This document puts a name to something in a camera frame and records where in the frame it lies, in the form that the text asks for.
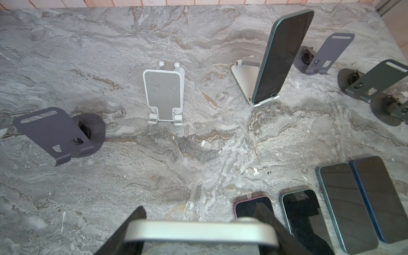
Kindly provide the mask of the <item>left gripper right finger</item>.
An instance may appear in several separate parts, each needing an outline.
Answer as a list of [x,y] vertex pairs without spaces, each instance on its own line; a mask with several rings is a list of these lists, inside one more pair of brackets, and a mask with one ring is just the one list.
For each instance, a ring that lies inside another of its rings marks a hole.
[[263,223],[271,225],[277,235],[279,246],[259,245],[261,255],[312,255],[275,217],[265,204],[257,204],[254,217]]

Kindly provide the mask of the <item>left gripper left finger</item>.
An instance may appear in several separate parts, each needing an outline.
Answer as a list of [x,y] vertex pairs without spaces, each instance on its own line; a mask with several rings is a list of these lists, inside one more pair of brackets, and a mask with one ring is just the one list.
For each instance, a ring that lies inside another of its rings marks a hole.
[[141,255],[144,242],[125,242],[127,227],[132,221],[145,220],[146,211],[142,206],[126,219],[126,221],[115,231],[115,233],[100,247],[95,255]]

